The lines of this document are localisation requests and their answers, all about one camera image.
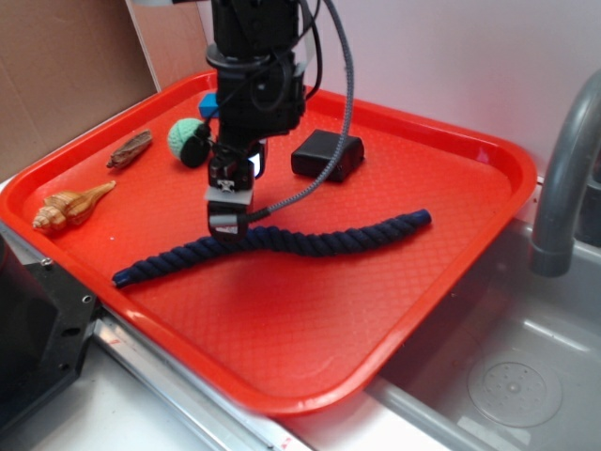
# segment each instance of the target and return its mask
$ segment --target cardboard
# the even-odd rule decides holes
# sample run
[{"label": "cardboard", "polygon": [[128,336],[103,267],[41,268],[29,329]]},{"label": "cardboard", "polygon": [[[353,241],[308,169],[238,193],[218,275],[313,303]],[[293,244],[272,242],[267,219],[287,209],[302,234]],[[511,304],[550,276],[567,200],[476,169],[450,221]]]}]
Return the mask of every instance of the cardboard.
[{"label": "cardboard", "polygon": [[210,69],[207,39],[195,3],[145,7],[128,0],[159,89]]},{"label": "cardboard", "polygon": [[154,92],[123,0],[0,2],[0,180]]}]

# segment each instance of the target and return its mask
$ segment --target red tray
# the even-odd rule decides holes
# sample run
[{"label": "red tray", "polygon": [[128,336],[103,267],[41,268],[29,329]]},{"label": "red tray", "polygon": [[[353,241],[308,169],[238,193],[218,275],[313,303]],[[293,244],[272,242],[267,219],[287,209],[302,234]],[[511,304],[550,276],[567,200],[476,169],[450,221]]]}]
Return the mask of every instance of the red tray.
[{"label": "red tray", "polygon": [[[310,258],[256,251],[117,290],[132,262],[208,234],[207,170],[184,167],[166,136],[197,117],[214,74],[153,96],[26,169],[0,196],[0,216],[73,273],[112,311],[242,405],[268,415],[310,412],[362,389],[526,201],[534,166],[515,145],[356,101],[351,134],[365,161],[263,224],[306,233],[369,226],[430,211],[433,223],[375,252]],[[290,153],[315,129],[338,132],[344,98],[320,92],[301,125],[273,138],[255,186],[258,210],[307,186]],[[146,128],[154,143],[124,170],[109,155]],[[42,201],[114,179],[79,227],[32,229]]]}]

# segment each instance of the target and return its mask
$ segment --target gray faucet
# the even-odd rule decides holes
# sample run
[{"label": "gray faucet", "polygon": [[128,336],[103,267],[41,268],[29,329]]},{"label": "gray faucet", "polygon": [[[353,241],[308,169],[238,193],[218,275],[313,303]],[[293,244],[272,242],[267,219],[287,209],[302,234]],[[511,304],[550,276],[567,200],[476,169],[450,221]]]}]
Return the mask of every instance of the gray faucet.
[{"label": "gray faucet", "polygon": [[574,238],[601,247],[601,70],[584,85],[562,126],[540,196],[530,267],[546,277],[570,268]]}]

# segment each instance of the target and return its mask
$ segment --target navy blue rope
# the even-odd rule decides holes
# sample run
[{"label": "navy blue rope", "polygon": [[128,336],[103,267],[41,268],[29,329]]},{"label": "navy blue rope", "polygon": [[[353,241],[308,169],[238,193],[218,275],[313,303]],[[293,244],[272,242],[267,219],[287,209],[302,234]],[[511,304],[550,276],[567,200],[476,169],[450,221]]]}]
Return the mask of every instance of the navy blue rope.
[{"label": "navy blue rope", "polygon": [[129,268],[117,272],[113,276],[113,282],[117,288],[123,288],[191,268],[215,257],[257,249],[288,252],[304,257],[357,254],[400,241],[407,235],[415,233],[420,226],[430,222],[430,213],[419,210],[396,216],[376,225],[320,235],[304,235],[300,232],[281,230],[275,226],[259,226],[249,229],[246,237],[237,242],[219,242],[212,237],[205,237],[175,247],[156,257],[137,261]]}]

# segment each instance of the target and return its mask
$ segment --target green ball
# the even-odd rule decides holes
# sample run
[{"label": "green ball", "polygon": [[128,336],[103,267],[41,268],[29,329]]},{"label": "green ball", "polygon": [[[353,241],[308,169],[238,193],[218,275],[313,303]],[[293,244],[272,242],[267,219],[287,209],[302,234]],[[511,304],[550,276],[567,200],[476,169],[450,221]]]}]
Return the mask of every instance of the green ball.
[{"label": "green ball", "polygon": [[167,144],[174,156],[181,160],[181,150],[203,121],[194,118],[180,119],[174,124],[167,135]]}]

